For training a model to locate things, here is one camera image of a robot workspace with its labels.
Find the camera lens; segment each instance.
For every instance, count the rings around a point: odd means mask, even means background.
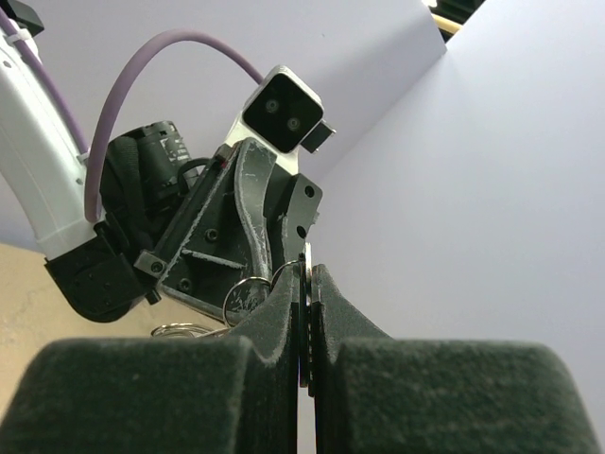
[[[301,120],[298,118],[290,118],[287,120],[287,128],[291,131],[296,131],[301,126]]]
[[[275,114],[279,108],[280,108],[280,103],[277,101],[277,99],[270,99],[269,101],[267,101],[265,103],[265,109],[270,114]]]

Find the camera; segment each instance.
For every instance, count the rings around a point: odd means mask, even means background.
[[[275,149],[290,153],[322,122],[323,107],[304,82],[278,66],[249,99],[241,118]]]

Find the screw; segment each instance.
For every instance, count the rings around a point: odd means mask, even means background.
[[[164,270],[164,265],[160,262],[153,262],[151,264],[151,272],[162,272]]]
[[[209,243],[214,243],[218,240],[218,230],[217,229],[208,229],[204,234],[206,237],[206,241]]]
[[[301,120],[299,120],[298,118],[290,118],[289,120],[287,120],[287,128],[291,131],[297,131],[298,128],[301,126]]]
[[[189,279],[181,279],[179,288],[185,293],[188,292],[191,289],[191,281]]]

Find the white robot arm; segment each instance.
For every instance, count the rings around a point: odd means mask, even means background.
[[[0,173],[51,260],[95,236],[84,217],[86,167],[55,105],[14,46],[26,34],[0,33]],[[37,55],[33,39],[26,43]]]
[[[321,191],[299,174],[298,148],[315,152],[334,133],[320,98],[302,80],[284,66],[263,77],[214,37],[168,30],[118,76],[87,156],[33,39],[17,26],[31,23],[14,10],[17,21],[10,22],[3,8],[11,5],[25,7],[0,0],[0,173],[26,212],[48,272],[78,314],[112,322],[143,297],[157,303],[159,288],[219,318],[234,283],[269,276],[299,256]],[[162,49],[183,41],[222,52],[258,83],[224,143],[212,158],[192,160],[170,121],[111,140],[138,74]],[[229,233],[219,236],[218,229]],[[185,246],[199,236],[203,244]]]

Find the depth camera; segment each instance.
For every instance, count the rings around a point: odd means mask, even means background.
[[[244,110],[249,128],[282,153],[296,148],[323,118],[323,108],[287,74],[267,82]]]

